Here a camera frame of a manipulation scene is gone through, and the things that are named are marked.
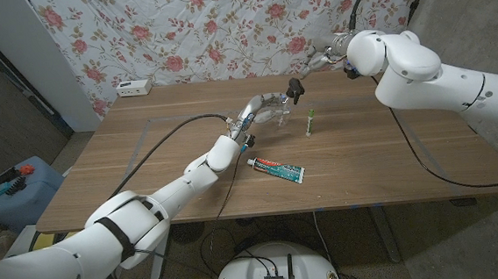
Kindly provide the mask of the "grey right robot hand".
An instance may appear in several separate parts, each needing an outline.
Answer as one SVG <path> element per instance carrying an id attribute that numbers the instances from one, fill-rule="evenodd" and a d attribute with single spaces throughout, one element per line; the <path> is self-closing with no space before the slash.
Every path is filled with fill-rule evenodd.
<path id="1" fill-rule="evenodd" d="M 303 61 L 300 78 L 341 62 L 347 56 L 347 48 L 353 36 L 352 32 L 340 32 L 314 38 Z"/>

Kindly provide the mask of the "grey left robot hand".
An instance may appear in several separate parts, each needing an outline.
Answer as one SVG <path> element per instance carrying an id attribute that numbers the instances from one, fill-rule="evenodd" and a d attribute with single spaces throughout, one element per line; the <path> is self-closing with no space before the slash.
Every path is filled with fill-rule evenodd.
<path id="1" fill-rule="evenodd" d="M 284 93 L 266 93 L 250 100 L 229 128 L 229 137 L 238 140 L 252 124 L 265 124 L 276 120 L 285 125 L 291 115 L 291 100 Z"/>

